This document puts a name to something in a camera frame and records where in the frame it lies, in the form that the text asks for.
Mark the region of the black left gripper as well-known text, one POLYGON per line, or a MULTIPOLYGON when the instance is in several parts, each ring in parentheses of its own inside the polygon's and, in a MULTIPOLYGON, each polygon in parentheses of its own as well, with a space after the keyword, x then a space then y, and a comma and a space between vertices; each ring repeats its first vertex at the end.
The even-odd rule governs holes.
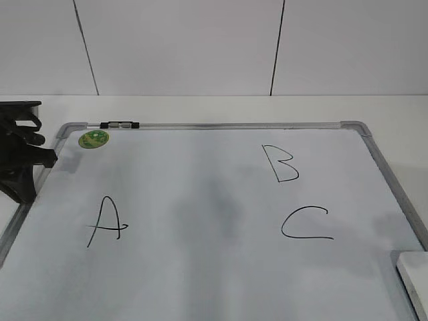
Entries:
POLYGON ((55 150, 41 147, 39 106, 39 100, 1 102, 1 191, 16 203, 36 198, 33 166, 56 163, 55 150))

